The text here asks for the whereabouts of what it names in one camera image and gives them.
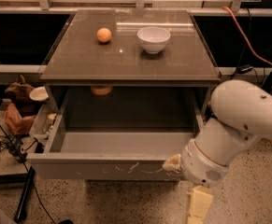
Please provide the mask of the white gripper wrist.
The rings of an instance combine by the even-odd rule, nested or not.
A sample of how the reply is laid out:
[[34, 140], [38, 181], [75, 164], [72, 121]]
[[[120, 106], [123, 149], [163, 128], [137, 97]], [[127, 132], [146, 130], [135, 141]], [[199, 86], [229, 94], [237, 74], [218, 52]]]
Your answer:
[[188, 181], [203, 185], [191, 190], [187, 224], [204, 224], [213, 200], [209, 187], [218, 185], [227, 175], [229, 168], [207, 158], [199, 150], [195, 140], [191, 139], [181, 155], [173, 155], [163, 163], [163, 169], [175, 173], [182, 170]]

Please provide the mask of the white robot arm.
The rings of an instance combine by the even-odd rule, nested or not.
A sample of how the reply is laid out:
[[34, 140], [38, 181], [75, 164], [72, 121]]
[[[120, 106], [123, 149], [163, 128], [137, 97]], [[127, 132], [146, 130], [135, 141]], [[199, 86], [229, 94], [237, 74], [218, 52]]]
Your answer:
[[192, 182], [186, 224], [204, 224], [213, 196], [210, 188], [227, 175], [231, 161], [258, 140], [272, 141], [272, 95], [244, 80], [218, 85], [210, 98], [213, 116], [163, 169]]

